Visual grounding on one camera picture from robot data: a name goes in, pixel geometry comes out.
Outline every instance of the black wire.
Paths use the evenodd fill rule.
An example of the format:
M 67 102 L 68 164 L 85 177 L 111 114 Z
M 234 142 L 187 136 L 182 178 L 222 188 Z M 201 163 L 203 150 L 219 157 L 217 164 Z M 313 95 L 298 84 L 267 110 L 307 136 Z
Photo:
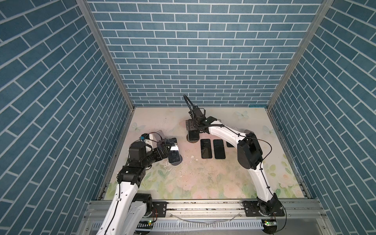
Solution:
M 262 170 L 263 170 L 263 168 L 261 168 L 261 166 L 260 166 L 260 171 L 261 171 L 262 177 L 263 177 L 264 180 L 265 180 L 266 187 L 268 188 L 270 194 L 273 195 L 273 194 L 271 193 L 271 191 L 270 191 L 270 186 L 269 186 L 268 183 L 266 182 L 266 178 L 265 178 L 264 173 L 262 172 Z
M 157 135 L 159 135 L 159 137 L 161 138 L 161 142 L 162 142 L 162 136 L 159 133 L 157 133 L 157 132 L 150 132 L 150 133 L 148 133 L 148 135 L 150 135 L 151 133 L 156 133 Z
M 205 116 L 205 114 L 206 114 L 206 109 L 204 109 L 204 108 L 199 108 L 199 109 L 203 109 L 203 110 L 204 110 L 204 116 Z
M 269 151 L 268 154 L 266 154 L 266 156 L 262 159 L 261 162 L 263 162 L 263 161 L 265 160 L 265 158 L 266 158 L 267 156 L 269 156 L 269 154 L 271 153 L 271 151 L 272 151 L 273 148 L 272 148 L 272 146 L 271 146 L 271 144 L 270 144 L 269 142 L 267 142 L 267 141 L 265 141 L 265 140 L 263 140 L 263 139 L 257 139 L 257 138 L 252 138 L 252 137 L 248 137 L 248 136 L 240 135 L 239 133 L 234 132 L 233 130 L 231 130 L 231 128 L 229 128 L 229 127 L 227 127 L 227 126 L 225 126 L 225 125 L 223 125 L 223 124 L 222 124 L 222 125 L 220 125 L 220 124 L 213 124 L 213 125 L 207 125 L 207 126 L 199 127 L 199 126 L 197 125 L 197 123 L 196 123 L 195 114 L 194 114 L 194 112 L 193 112 L 191 106 L 189 105 L 189 103 L 191 103 L 191 105 L 192 105 L 193 107 L 195 107 L 195 105 L 192 103 L 192 101 L 191 101 L 186 95 L 183 95 L 183 97 L 184 97 L 184 100 L 185 100 L 185 102 L 187 103 L 187 105 L 188 105 L 188 107 L 189 107 L 189 109 L 190 109 L 190 111 L 191 111 L 191 114 L 192 114 L 192 117 L 193 117 L 193 118 L 192 118 L 192 119 L 193 119 L 193 122 L 194 122 L 194 124 L 196 125 L 196 127 L 197 127 L 199 130 L 202 129 L 202 128 L 207 128 L 207 127 L 211 127 L 211 126 L 226 127 L 227 129 L 229 129 L 231 132 L 233 132 L 233 133 L 236 134 L 237 136 L 241 136 L 241 137 L 245 137 L 245 138 L 249 138 L 249 139 L 256 139 L 256 140 L 260 140 L 260 141 L 263 141 L 263 142 L 267 143 L 267 144 L 270 146 L 270 151 Z M 262 173 L 262 177 L 264 178 L 265 184 L 266 184 L 266 186 L 267 186 L 267 188 L 268 188 L 270 194 L 273 195 L 273 193 L 271 193 L 271 191 L 270 191 L 270 186 L 268 185 L 268 183 L 267 183 L 267 181 L 266 181 L 266 178 L 265 178 L 264 173 L 262 172 L 262 170 L 263 170 L 263 168 L 261 168 L 261 166 L 260 166 L 260 171 L 261 171 L 261 173 Z M 276 231 L 276 232 L 281 231 L 281 230 L 284 229 L 285 226 L 286 226 L 286 223 L 287 223 L 287 212 L 286 212 L 286 209 L 285 209 L 285 216 L 286 216 L 286 219 L 285 219 L 285 225 L 283 226 L 283 228 L 281 228 L 280 230 L 278 230 L 278 231 Z
M 282 205 L 283 209 L 285 210 L 285 224 L 283 225 L 283 227 L 281 229 L 275 231 L 273 234 L 278 233 L 279 231 L 281 231 L 282 229 L 284 229 L 285 226 L 286 226 L 286 223 L 287 223 L 287 211 L 286 211 L 286 208 L 283 206 L 282 203 L 281 203 L 281 205 Z
M 156 142 L 156 143 L 160 143 L 160 142 L 158 142 L 158 141 L 155 141 L 155 140 L 152 140 L 152 139 L 146 139 L 146 140 L 151 140 L 151 141 L 153 141 L 153 142 Z
M 108 228 L 110 227 L 112 221 L 114 220 L 114 217 L 115 217 L 115 213 L 116 213 L 116 209 L 117 209 L 117 205 L 118 205 L 118 204 L 119 204 L 119 201 L 116 201 L 116 206 L 115 206 L 114 215 L 112 216 L 112 219 L 111 219 L 110 223 L 109 223 L 108 226 L 107 226 L 107 229 L 106 229 L 106 231 L 105 231 L 105 234 L 107 233 Z

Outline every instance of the black mounting plate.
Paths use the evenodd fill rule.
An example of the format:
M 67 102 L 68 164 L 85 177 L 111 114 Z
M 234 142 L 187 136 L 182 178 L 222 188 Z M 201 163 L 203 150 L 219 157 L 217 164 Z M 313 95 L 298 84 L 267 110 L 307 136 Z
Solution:
M 166 217 L 167 202 L 153 202 L 153 207 L 157 209 L 158 217 Z
M 246 212 L 247 217 L 259 217 L 259 216 L 265 216 L 265 217 L 270 217 L 270 215 L 263 215 L 259 211 L 259 206 L 257 201 L 243 201 L 244 211 Z M 278 208 L 276 212 L 274 212 L 274 215 L 276 217 L 280 216 L 285 216 L 285 211 L 283 210 L 282 207 Z
M 193 119 L 185 120 L 185 127 L 187 130 L 198 130 Z

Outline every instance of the blue tile wall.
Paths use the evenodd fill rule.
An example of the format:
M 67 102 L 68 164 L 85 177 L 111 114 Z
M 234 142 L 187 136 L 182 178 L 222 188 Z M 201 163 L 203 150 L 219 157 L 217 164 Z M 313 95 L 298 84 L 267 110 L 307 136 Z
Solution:
M 75 0 L 0 2 L 0 234 L 77 232 L 129 108 Z
M 271 110 L 337 234 L 375 234 L 375 13 L 335 0 Z
M 265 107 L 321 1 L 89 4 L 136 106 Z

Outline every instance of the cable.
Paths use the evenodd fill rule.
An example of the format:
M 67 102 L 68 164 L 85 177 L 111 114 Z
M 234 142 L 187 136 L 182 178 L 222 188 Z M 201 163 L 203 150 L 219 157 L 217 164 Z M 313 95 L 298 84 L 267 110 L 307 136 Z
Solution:
M 157 135 L 159 135 L 159 137 L 161 138 L 161 142 L 162 142 L 162 136 L 159 133 L 157 133 L 157 132 L 150 132 L 150 133 L 148 133 L 148 135 L 150 135 L 151 133 L 156 133 Z
M 189 222 L 189 223 L 199 223 L 199 224 L 205 224 L 205 225 L 212 225 L 212 224 L 217 224 L 217 223 L 221 223 L 221 222 L 226 222 L 226 221 L 231 221 L 233 219 L 235 219 L 238 215 L 240 215 L 240 213 L 238 213 L 237 215 L 235 215 L 234 217 L 232 217 L 231 219 L 224 219 L 224 220 L 214 220 L 214 221 L 211 221 L 211 222 L 203 222 L 203 221 L 191 221 L 191 220 L 185 220 L 185 219 L 182 219 L 176 215 L 173 215 L 171 214 L 173 217 L 176 217 L 182 221 L 185 221 L 185 222 Z
M 158 141 L 155 141 L 155 140 L 152 140 L 152 139 L 146 139 L 146 140 L 151 140 L 151 141 L 156 142 L 156 143 L 161 143 L 161 142 L 158 142 Z
M 117 209 L 117 205 L 118 205 L 118 204 L 119 204 L 119 201 L 116 201 L 116 206 L 115 206 L 114 215 L 112 216 L 112 219 L 111 219 L 110 223 L 108 224 L 107 229 L 105 230 L 105 234 L 107 233 L 108 228 L 110 227 L 112 221 L 114 220 L 114 217 L 115 217 L 115 213 L 116 213 L 116 209 Z
M 285 226 L 286 226 L 286 224 L 287 224 L 287 211 L 286 211 L 286 208 L 283 206 L 282 203 L 281 203 L 281 205 L 282 205 L 283 209 L 285 210 L 285 224 L 283 225 L 283 227 L 281 229 L 275 231 L 273 234 L 278 233 L 279 231 L 281 231 L 282 229 L 284 229 Z
M 204 110 L 204 116 L 205 116 L 205 114 L 206 114 L 206 109 L 204 109 L 204 108 L 199 108 L 199 109 L 203 109 L 203 110 Z
M 155 209 L 155 221 L 154 221 L 153 223 L 157 222 L 157 219 L 158 219 L 158 211 L 157 211 L 157 208 L 154 207 L 154 209 Z
M 266 187 L 268 188 L 270 194 L 273 195 L 273 194 L 271 193 L 271 191 L 270 191 L 270 186 L 269 186 L 268 183 L 266 182 L 266 178 L 265 178 L 264 173 L 262 172 L 262 170 L 263 170 L 263 168 L 261 168 L 261 166 L 260 166 L 260 171 L 261 171 L 262 177 L 263 177 L 264 180 L 265 180 Z
M 235 131 L 233 131 L 231 128 L 225 126 L 224 124 L 211 124 L 211 125 L 207 125 L 207 126 L 201 126 L 201 127 L 199 127 L 199 126 L 197 125 L 197 123 L 196 123 L 195 113 L 193 112 L 193 110 L 192 110 L 190 104 L 192 105 L 193 108 L 195 108 L 195 107 L 197 107 L 197 106 L 195 106 L 195 105 L 192 103 L 192 101 L 191 101 L 186 95 L 183 95 L 183 97 L 184 97 L 184 100 L 185 100 L 185 102 L 187 103 L 187 105 L 188 105 L 188 107 L 189 107 L 189 109 L 190 109 L 190 111 L 191 111 L 193 122 L 194 122 L 194 124 L 196 125 L 196 127 L 197 127 L 200 131 L 202 131 L 201 129 L 203 129 L 203 128 L 214 127 L 214 126 L 216 126 L 216 127 L 226 127 L 227 129 L 229 129 L 232 133 L 236 134 L 237 136 L 245 137 L 245 138 L 248 138 L 248 139 L 256 139 L 256 140 L 260 140 L 260 141 L 263 141 L 263 142 L 267 143 L 267 144 L 270 146 L 270 151 L 269 151 L 269 153 L 266 154 L 266 156 L 261 160 L 261 162 L 263 162 L 263 161 L 265 160 L 265 158 L 266 158 L 267 156 L 269 156 L 269 154 L 272 152 L 273 147 L 271 146 L 271 144 L 270 144 L 269 142 L 267 142 L 267 141 L 265 141 L 265 140 L 263 140 L 263 139 L 257 139 L 257 138 L 252 138 L 252 137 L 248 137 L 248 136 L 240 135 L 239 133 L 236 133 Z M 266 184 L 266 186 L 267 186 L 267 189 L 269 190 L 270 194 L 273 195 L 273 193 L 270 191 L 270 186 L 268 185 L 268 182 L 266 181 L 265 175 L 264 175 L 264 173 L 263 173 L 263 168 L 261 168 L 261 166 L 260 166 L 260 171 L 261 171 L 262 177 L 264 178 L 264 181 L 265 181 L 265 184 Z M 285 210 L 285 216 L 286 216 L 286 219 L 285 219 L 285 225 L 283 226 L 283 228 L 281 228 L 280 230 L 278 230 L 278 231 L 276 231 L 276 232 L 279 232 L 279 231 L 281 231 L 282 229 L 284 229 L 285 226 L 286 226 L 286 223 L 287 223 L 287 212 L 286 212 L 286 209 L 285 209 L 285 207 L 284 207 L 283 205 L 282 205 L 282 207 L 283 207 L 284 210 Z

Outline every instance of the black smartphone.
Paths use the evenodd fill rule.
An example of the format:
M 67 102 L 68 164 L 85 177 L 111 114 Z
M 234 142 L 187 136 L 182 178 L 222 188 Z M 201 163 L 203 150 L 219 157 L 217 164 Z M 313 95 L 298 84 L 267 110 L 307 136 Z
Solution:
M 179 153 L 179 147 L 177 146 L 176 138 L 167 139 L 165 143 L 166 145 L 171 146 L 170 154 L 168 156 L 169 163 L 174 166 L 179 165 L 183 159 Z
M 235 148 L 234 146 L 232 146 L 232 144 L 230 144 L 229 142 L 226 141 L 226 145 L 228 148 Z
M 225 159 L 226 155 L 224 153 L 224 145 L 222 139 L 214 139 L 213 140 L 213 147 L 214 147 L 214 158 L 215 159 Z
M 211 153 L 210 139 L 201 139 L 201 157 L 203 159 L 213 158 Z

